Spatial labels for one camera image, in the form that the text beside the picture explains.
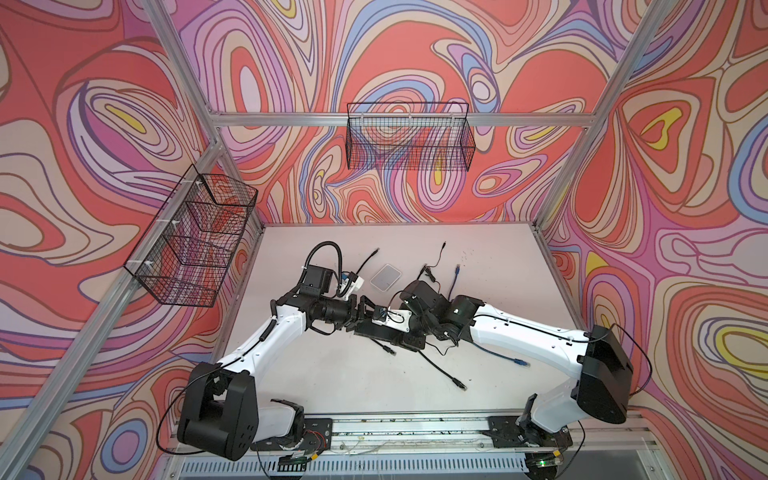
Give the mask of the black network switch box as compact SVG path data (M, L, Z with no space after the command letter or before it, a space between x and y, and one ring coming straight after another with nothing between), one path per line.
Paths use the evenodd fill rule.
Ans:
M384 342L409 351L423 351L426 340L423 335L401 332L390 327L381 326L365 320L358 323L352 331L355 335Z

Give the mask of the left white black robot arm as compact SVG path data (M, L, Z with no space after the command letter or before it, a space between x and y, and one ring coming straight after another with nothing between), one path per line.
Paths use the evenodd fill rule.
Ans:
M302 442L303 408L281 399L260 403L257 387L282 351L306 331L330 336L371 318L365 309L373 304L353 292L358 277L350 275L344 283L342 268L336 242L315 245L297 284L270 302L269 319L230 354L192 370L180 395L180 443L238 460L260 441Z

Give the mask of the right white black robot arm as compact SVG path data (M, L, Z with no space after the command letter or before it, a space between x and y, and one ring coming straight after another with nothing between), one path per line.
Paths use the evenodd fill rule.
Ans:
M448 300L424 281L412 282L397 297L439 340L510 350L563 373L560 385L528 399L525 421L536 429L554 433L587 417L608 424L627 420L634 367L610 327L549 326L475 297Z

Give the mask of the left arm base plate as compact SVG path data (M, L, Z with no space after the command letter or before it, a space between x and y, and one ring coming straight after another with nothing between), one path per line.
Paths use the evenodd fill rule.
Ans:
M251 451L321 453L332 444L333 419L304 417L294 421L289 432L253 443Z

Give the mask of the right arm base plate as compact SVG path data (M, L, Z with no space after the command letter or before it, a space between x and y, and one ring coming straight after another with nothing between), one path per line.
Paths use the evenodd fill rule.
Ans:
M549 433L530 421L518 421L518 416L489 416L488 429L481 434L489 437L495 448L550 448L564 450L573 445L565 427Z

